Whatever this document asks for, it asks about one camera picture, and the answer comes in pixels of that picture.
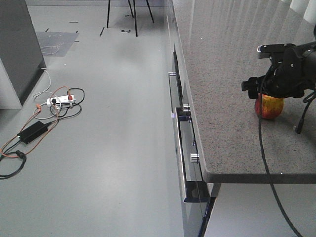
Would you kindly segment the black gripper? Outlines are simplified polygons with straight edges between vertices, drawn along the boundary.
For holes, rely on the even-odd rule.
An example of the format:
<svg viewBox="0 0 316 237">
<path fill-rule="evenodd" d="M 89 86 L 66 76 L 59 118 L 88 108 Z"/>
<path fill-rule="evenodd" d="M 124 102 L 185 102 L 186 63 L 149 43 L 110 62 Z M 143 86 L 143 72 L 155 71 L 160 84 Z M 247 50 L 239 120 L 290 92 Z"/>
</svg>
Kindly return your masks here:
<svg viewBox="0 0 316 237">
<path fill-rule="evenodd" d="M 259 94 L 274 98 L 301 98 L 306 89 L 316 87 L 316 44 L 266 44 L 257 47 L 259 58 L 269 58 L 265 75 L 250 77 L 241 83 L 250 99 Z"/>
</svg>

